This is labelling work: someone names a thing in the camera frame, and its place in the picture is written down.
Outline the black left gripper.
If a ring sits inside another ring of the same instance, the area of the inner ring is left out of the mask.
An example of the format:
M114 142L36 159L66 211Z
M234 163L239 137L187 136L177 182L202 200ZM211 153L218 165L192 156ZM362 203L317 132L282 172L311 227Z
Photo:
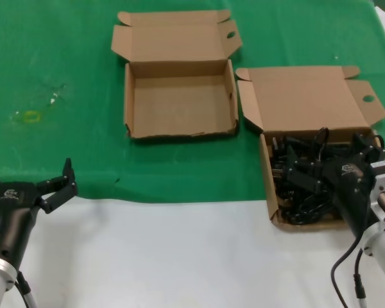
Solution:
M62 175L42 182L0 182L0 259L21 266L40 208L50 214L78 194L70 158Z

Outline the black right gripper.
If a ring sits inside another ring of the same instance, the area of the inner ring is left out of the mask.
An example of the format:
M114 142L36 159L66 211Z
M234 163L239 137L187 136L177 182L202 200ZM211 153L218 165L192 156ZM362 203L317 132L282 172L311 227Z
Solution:
M354 135L353 157L332 158L324 163L296 160L288 164L288 182L313 194L328 188L330 198L356 238L377 222L370 207L374 177L370 164L385 159L381 135Z

